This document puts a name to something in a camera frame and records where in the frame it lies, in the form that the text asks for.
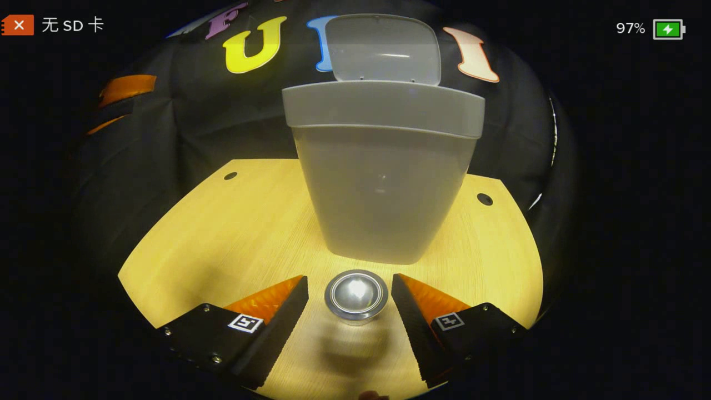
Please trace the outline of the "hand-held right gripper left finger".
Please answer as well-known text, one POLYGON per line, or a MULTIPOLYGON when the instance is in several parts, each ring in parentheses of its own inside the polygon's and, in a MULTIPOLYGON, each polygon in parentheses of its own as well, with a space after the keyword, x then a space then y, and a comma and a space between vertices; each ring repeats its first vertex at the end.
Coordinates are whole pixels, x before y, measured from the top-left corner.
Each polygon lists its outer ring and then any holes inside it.
POLYGON ((157 329, 176 357, 246 389, 263 386, 309 301, 298 275, 233 302, 202 303, 157 329))

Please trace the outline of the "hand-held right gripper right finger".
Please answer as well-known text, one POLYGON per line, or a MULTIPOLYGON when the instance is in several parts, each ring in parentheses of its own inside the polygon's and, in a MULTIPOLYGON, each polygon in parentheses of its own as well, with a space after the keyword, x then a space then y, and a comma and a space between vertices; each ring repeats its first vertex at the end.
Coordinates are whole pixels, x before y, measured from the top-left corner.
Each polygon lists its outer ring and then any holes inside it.
POLYGON ((491 302, 470 306, 403 273, 393 275, 392 299, 429 388, 487 363, 528 331, 491 302))

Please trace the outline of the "silver pop can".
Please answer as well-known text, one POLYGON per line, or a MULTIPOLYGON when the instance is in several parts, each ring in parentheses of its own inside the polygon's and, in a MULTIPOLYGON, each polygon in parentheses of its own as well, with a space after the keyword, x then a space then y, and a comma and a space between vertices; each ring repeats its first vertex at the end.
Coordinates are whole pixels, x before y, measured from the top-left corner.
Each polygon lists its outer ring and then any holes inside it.
POLYGON ((364 325, 375 321, 388 304, 384 279, 366 270, 348 270, 332 278, 323 293, 328 311, 338 322, 364 325))

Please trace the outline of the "white desktop garbage bin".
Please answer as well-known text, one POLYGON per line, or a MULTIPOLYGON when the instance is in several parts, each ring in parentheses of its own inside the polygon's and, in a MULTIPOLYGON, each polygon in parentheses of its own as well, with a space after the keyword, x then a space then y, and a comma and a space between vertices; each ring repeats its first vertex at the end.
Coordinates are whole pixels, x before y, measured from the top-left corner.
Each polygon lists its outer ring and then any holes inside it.
POLYGON ((464 182, 485 99, 441 86, 424 21, 359 13, 323 30, 334 80, 282 91, 323 239, 339 256, 411 265, 464 182))

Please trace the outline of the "wooden desktop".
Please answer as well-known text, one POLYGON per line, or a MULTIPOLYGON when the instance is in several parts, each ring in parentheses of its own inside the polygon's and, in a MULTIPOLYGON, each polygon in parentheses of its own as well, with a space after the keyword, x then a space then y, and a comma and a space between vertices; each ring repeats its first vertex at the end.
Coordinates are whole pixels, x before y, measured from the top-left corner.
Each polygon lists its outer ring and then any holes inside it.
POLYGON ((257 392, 276 400, 390 400, 425 393, 393 301, 353 326, 328 311, 329 281, 371 271, 391 284, 402 273, 477 306, 490 302, 531 328, 543 303, 543 269, 527 221, 503 182, 466 175, 427 252, 412 265, 331 253, 296 159, 233 160, 183 197, 127 257, 118 278, 154 327, 200 303, 228 306, 294 276, 309 300, 257 392))

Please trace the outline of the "black backdrop cloth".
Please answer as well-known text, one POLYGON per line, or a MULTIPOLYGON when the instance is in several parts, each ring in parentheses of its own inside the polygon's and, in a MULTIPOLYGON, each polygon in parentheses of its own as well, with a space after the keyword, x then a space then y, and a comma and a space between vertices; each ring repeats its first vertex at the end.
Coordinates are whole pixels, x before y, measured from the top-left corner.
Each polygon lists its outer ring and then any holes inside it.
POLYGON ((500 179, 531 228, 544 273, 572 265, 578 152, 569 118, 523 59, 482 23, 432 0, 236 0, 171 34, 117 73, 153 92, 99 107, 74 153, 71 248, 114 276, 157 221, 232 159, 295 158, 282 88, 332 81, 317 23, 383 13, 432 26, 442 86, 487 101, 469 173, 500 179))

